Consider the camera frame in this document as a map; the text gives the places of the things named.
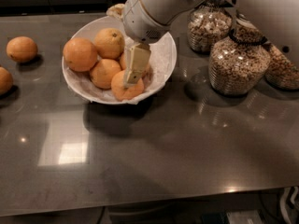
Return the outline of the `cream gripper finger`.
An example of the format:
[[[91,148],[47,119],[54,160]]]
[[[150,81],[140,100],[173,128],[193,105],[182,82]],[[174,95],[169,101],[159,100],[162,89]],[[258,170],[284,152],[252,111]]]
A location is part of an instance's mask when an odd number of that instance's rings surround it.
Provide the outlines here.
[[[134,42],[125,49],[124,55],[126,69],[123,84],[125,88],[129,88],[134,86],[142,78],[143,72],[146,70],[150,60],[150,46]]]
[[[112,7],[110,7],[106,14],[109,17],[112,17],[118,21],[122,21],[123,20],[123,10],[124,10],[124,4],[116,4]]]

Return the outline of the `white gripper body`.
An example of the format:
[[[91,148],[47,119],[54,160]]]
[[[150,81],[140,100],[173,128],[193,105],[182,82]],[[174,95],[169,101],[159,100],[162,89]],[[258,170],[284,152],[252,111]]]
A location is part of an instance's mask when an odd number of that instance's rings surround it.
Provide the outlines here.
[[[155,21],[143,7],[141,0],[125,2],[122,23],[125,33],[139,43],[156,43],[168,32],[168,26]]]

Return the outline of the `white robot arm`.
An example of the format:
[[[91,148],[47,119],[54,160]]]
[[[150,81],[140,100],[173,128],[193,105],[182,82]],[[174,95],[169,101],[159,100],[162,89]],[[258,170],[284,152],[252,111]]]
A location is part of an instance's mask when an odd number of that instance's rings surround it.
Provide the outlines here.
[[[107,14],[122,21],[135,43],[129,48],[124,85],[135,85],[150,58],[149,45],[170,30],[175,18],[205,0],[127,0]],[[299,62],[299,0],[224,0],[234,6],[293,63]]]

